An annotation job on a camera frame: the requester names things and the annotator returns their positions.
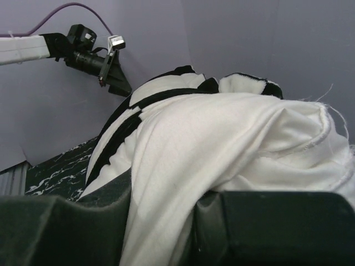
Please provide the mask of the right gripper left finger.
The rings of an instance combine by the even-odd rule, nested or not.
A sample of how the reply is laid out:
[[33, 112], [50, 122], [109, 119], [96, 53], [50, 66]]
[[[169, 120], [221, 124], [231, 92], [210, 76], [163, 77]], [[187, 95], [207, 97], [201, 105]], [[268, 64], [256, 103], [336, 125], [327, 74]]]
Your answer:
[[78, 202], [2, 196], [1, 265], [119, 265], [130, 196], [130, 171]]

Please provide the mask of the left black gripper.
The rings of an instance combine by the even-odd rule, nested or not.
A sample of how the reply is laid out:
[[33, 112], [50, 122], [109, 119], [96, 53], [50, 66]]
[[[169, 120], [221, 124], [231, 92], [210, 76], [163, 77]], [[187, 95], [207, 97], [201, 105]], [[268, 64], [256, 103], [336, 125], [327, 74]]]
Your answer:
[[132, 92], [119, 61], [119, 52], [115, 51], [112, 58], [105, 58], [91, 53], [74, 52], [72, 57], [65, 58], [65, 64], [76, 70], [96, 76], [100, 86], [109, 85], [108, 92], [118, 96], [129, 96]]

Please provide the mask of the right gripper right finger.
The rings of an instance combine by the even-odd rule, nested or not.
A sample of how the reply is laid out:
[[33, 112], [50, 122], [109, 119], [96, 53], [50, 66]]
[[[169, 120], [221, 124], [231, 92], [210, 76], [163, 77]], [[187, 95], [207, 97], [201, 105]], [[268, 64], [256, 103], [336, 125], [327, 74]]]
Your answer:
[[354, 210], [330, 192], [209, 192], [192, 265], [353, 265]]

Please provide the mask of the black white checkered pillowcase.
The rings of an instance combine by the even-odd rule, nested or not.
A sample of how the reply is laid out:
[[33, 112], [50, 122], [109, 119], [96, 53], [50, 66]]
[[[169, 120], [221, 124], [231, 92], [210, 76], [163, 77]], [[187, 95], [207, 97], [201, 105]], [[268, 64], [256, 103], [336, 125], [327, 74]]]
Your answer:
[[233, 73], [220, 80], [196, 74], [190, 65], [160, 74], [131, 93], [113, 112], [103, 126], [91, 155], [85, 184], [89, 186], [99, 177], [109, 159], [143, 122], [144, 114], [154, 104], [177, 96], [191, 94], [251, 93], [283, 98], [278, 84], [245, 73]]

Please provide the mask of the white pillow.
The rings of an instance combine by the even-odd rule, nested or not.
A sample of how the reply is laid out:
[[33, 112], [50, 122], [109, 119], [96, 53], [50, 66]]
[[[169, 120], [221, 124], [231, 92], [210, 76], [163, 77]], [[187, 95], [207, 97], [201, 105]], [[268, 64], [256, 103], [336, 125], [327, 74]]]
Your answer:
[[121, 265], [175, 265], [208, 190], [330, 191], [354, 204], [354, 153], [328, 107], [247, 93], [135, 100], [92, 153], [88, 195], [131, 172]]

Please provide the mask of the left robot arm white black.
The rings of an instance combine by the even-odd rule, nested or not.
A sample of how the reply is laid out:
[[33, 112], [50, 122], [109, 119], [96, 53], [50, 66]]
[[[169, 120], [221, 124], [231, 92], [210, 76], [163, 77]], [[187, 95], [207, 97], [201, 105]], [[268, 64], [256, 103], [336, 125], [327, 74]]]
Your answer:
[[94, 48], [97, 35], [82, 24], [71, 26], [68, 35], [48, 33], [30, 37], [1, 38], [1, 65], [53, 58], [66, 66], [98, 78], [108, 92], [127, 97], [132, 88], [119, 63], [119, 51], [125, 48], [122, 36], [107, 38], [107, 47]]

